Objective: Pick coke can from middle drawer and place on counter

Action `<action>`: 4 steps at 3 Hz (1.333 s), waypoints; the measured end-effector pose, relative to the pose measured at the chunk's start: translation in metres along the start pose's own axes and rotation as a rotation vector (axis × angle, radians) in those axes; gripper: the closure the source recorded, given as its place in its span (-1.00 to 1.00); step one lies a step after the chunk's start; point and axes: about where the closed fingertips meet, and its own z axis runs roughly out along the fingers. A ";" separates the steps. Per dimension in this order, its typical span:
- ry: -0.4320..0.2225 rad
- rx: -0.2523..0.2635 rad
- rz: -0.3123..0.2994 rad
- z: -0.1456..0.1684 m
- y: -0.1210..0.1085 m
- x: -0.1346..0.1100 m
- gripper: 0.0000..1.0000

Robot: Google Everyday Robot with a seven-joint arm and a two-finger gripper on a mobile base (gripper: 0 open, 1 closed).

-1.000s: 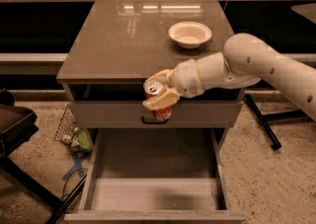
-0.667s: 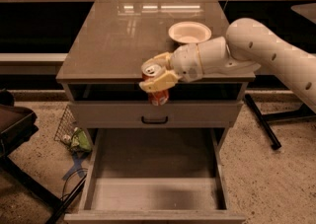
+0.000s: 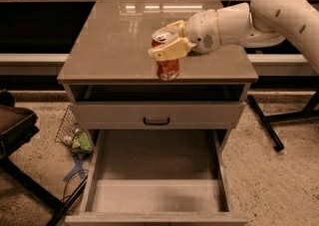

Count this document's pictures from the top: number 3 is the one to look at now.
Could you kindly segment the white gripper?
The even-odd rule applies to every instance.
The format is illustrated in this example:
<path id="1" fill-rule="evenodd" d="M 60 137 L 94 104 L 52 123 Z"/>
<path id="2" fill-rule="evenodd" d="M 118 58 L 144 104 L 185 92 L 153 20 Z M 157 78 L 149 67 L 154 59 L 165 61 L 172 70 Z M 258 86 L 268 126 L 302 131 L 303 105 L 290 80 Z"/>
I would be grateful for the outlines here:
<path id="1" fill-rule="evenodd" d="M 162 32 L 166 36 L 184 37 L 183 20 L 166 25 Z M 148 50 L 149 56 L 157 62 L 178 60 L 191 50 L 197 53 L 215 51 L 220 46 L 217 13 L 215 10 L 198 12 L 186 21 L 187 38 L 177 38 Z"/>

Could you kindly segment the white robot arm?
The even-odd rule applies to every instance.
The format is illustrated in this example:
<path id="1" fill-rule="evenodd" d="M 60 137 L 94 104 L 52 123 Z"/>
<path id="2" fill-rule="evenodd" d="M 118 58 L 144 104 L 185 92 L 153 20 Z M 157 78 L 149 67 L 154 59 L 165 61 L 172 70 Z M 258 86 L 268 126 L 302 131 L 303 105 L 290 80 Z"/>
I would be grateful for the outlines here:
<path id="1" fill-rule="evenodd" d="M 250 0 L 204 10 L 152 34 L 149 55 L 157 62 L 176 61 L 194 51 L 221 46 L 270 47 L 288 40 L 319 72 L 319 11 L 307 0 Z"/>

